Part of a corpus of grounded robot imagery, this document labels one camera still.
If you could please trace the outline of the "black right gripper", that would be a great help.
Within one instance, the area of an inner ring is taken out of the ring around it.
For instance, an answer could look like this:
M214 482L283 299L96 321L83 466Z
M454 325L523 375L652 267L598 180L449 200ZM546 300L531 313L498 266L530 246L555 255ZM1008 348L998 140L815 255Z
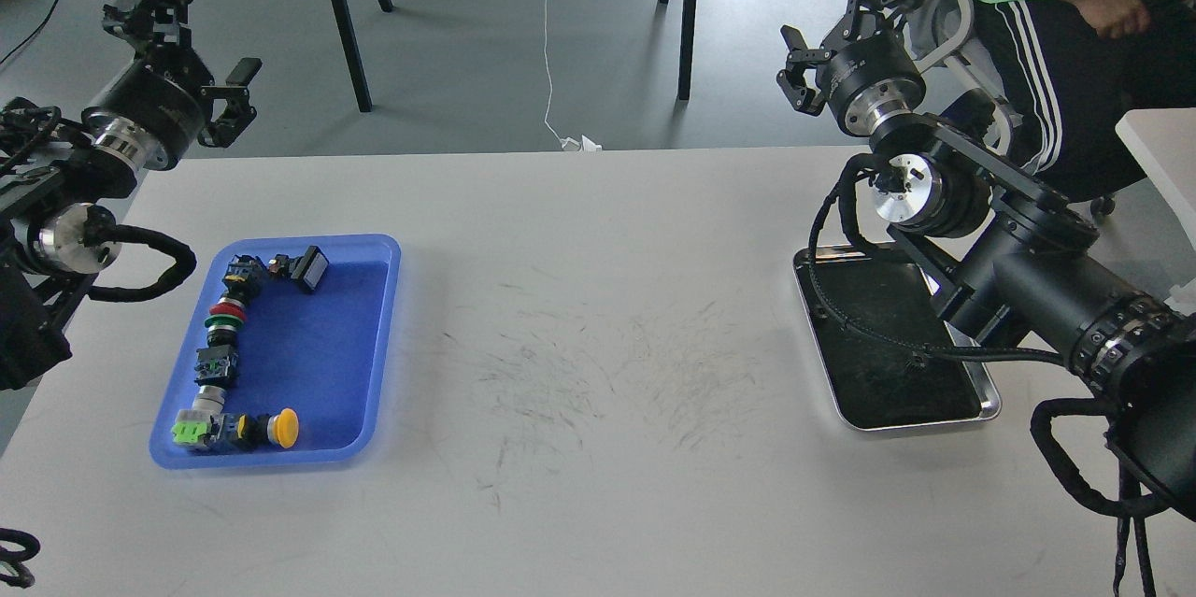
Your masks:
M926 96L926 83L905 48L908 18L926 0L848 0L841 19L841 44L832 54L811 49L799 28L782 25L789 49L775 80L797 112L819 116L825 104L849 136L869 136L883 121L913 112ZM814 72L820 91L804 73Z

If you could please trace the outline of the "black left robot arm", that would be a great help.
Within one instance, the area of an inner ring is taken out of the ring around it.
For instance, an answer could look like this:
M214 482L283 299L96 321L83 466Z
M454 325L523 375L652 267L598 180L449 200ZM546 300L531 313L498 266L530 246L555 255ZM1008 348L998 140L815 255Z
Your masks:
M193 0L117 0L103 28L132 63L74 121L22 96L4 106L1 385L25 388L71 357L65 325L85 298L150 301L195 270L191 248L121 225L102 206L132 197L150 170L172 170L201 144L226 150L256 118L243 57L216 83L193 50Z

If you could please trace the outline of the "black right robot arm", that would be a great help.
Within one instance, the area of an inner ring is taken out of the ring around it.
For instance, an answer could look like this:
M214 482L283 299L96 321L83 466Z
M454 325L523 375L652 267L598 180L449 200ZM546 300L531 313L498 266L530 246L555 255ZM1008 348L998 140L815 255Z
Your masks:
M793 260L804 303L902 363L1050 363L1082 380L1088 397L1035 407L1031 435L1080 506L1118 520L1115 581L1135 546L1153 596L1146 520L1166 508L1192 518L1192 317L1090 257L1097 227L986 145L991 124L1007 145L1014 117L962 57L970 0L954 36L911 57L903 31L925 1L848 0L816 48L781 30L789 56L776 80L791 106L828 108L869 142ZM954 343L901 340L837 306L817 273L840 260L914 264Z

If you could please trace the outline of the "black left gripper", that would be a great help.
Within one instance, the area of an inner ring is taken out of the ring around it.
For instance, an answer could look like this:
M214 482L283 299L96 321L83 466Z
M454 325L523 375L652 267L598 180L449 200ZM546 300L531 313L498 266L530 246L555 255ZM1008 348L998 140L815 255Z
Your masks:
M172 170L196 138L207 150L227 150L257 117L248 86L262 68L261 57L242 57L222 85L202 86L201 105L177 83L142 65L202 62L188 26L193 1L103 5L103 30L132 45L133 63L94 96L83 121L94 134L96 150L133 170Z

